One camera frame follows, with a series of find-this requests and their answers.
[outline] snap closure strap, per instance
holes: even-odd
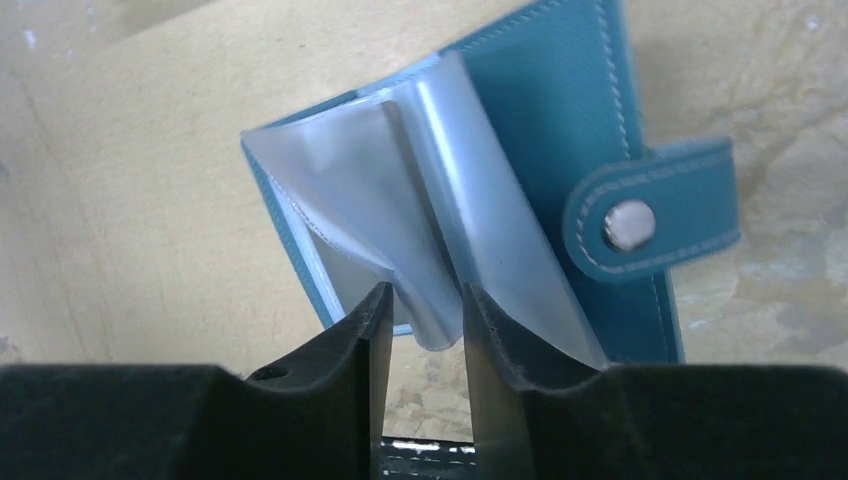
[[[622,206],[634,202],[650,208],[652,218],[644,211],[628,218]],[[562,229],[580,270],[620,282],[734,244],[738,222],[732,144],[721,138],[681,142],[652,150],[648,160],[599,168],[569,195]],[[617,232],[629,231],[644,237],[638,248],[618,248]]]

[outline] beige tabletop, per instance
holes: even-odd
[[[0,3],[0,359],[244,374],[311,338],[239,132],[522,3]],[[649,138],[736,142],[745,238],[674,272],[689,360],[848,366],[848,3],[626,7]],[[461,345],[394,350],[388,432],[469,438]]]

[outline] stone surface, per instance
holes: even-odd
[[[0,362],[218,362],[320,329],[242,129],[521,0],[0,3]],[[673,272],[691,362],[848,367],[848,3],[630,0],[652,143],[735,140],[744,238]],[[398,339],[387,433],[470,438],[462,346]]]

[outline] silver metal button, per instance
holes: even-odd
[[[625,200],[612,207],[604,219],[607,241],[622,252],[632,252],[654,238],[657,219],[641,200]]]

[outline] wallet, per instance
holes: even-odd
[[[644,143],[617,0],[542,0],[244,132],[325,327],[379,281],[395,333],[462,335],[462,287],[587,365],[684,359],[668,269],[739,238],[727,138]]]

